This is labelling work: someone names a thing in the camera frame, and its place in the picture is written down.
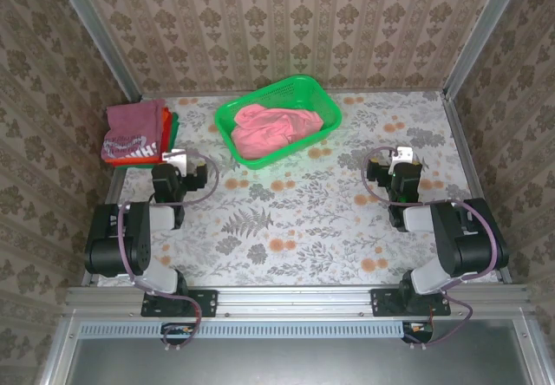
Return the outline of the pink t-shirt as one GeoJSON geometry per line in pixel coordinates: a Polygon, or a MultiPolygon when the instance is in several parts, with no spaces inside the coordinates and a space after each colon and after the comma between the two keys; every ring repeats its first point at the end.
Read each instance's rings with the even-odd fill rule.
{"type": "Polygon", "coordinates": [[[323,127],[322,118],[305,109],[265,108],[251,104],[235,115],[231,139],[241,158],[258,160],[298,142],[323,127]]]}

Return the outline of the green plastic basket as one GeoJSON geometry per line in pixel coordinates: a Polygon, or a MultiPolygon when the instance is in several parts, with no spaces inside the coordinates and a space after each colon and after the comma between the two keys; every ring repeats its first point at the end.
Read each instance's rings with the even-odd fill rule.
{"type": "Polygon", "coordinates": [[[258,170],[325,139],[339,128],[342,119],[339,107],[316,80],[307,75],[294,75],[223,104],[215,114],[215,125],[232,157],[238,163],[258,170]],[[316,132],[285,147],[249,159],[239,151],[232,133],[239,129],[239,111],[253,104],[273,110],[280,108],[288,114],[307,111],[316,114],[322,121],[322,126],[316,132]]]}

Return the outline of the floral table cover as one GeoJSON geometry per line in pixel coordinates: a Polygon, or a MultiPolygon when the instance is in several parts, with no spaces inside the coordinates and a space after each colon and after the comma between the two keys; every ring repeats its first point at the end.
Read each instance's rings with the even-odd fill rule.
{"type": "Polygon", "coordinates": [[[420,198],[465,198],[467,181],[440,93],[334,94],[340,127],[327,138],[253,171],[215,125],[224,96],[173,97],[176,145],[216,168],[192,192],[183,225],[152,236],[152,254],[190,285],[395,284],[435,255],[429,233],[389,222],[385,192],[362,182],[375,147],[408,146],[423,165],[420,198]]]}

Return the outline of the grey metal panel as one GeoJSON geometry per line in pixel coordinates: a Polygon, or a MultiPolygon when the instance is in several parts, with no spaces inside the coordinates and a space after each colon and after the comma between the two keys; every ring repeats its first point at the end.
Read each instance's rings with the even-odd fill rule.
{"type": "Polygon", "coordinates": [[[426,350],[391,339],[204,339],[182,350],[151,339],[85,340],[67,384],[532,385],[511,336],[469,338],[426,350]]]}

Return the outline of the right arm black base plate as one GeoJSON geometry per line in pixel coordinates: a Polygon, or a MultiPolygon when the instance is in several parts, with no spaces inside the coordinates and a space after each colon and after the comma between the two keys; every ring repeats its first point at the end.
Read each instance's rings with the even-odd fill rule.
{"type": "Polygon", "coordinates": [[[450,316],[450,304],[442,294],[419,295],[398,289],[375,289],[370,292],[373,315],[450,316]]]}

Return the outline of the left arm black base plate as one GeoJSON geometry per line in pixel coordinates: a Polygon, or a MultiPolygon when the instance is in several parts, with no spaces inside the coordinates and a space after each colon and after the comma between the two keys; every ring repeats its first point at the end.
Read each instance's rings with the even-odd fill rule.
{"type": "MultiPolygon", "coordinates": [[[[198,303],[202,317],[215,317],[218,306],[216,290],[189,290],[189,297],[198,303]]],[[[195,309],[186,300],[145,294],[140,314],[143,317],[195,317],[195,309]]]]}

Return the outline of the aluminium mounting rail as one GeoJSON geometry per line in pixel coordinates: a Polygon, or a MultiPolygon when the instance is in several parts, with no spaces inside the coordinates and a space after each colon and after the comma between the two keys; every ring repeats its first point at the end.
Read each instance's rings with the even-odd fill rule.
{"type": "MultiPolygon", "coordinates": [[[[380,285],[217,287],[215,319],[312,320],[369,319],[374,317],[370,292],[380,285]]],[[[463,284],[448,292],[450,319],[458,320],[473,308],[477,319],[510,319],[534,313],[522,285],[463,284]]],[[[66,298],[66,316],[137,319],[143,293],[130,287],[72,288],[66,298]]]]}

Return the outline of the aluminium frame post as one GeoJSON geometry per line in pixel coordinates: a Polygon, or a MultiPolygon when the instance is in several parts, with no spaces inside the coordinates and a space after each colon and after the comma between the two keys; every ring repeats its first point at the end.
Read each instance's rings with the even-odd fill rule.
{"type": "Polygon", "coordinates": [[[444,95],[448,100],[452,101],[459,92],[509,3],[510,0],[486,1],[444,85],[444,95]]]}
{"type": "Polygon", "coordinates": [[[116,48],[116,44],[108,32],[108,28],[103,24],[92,1],[69,1],[81,19],[83,26],[90,34],[104,62],[108,65],[115,80],[118,82],[122,92],[129,101],[139,101],[142,98],[141,91],[125,65],[124,57],[116,48]]]}

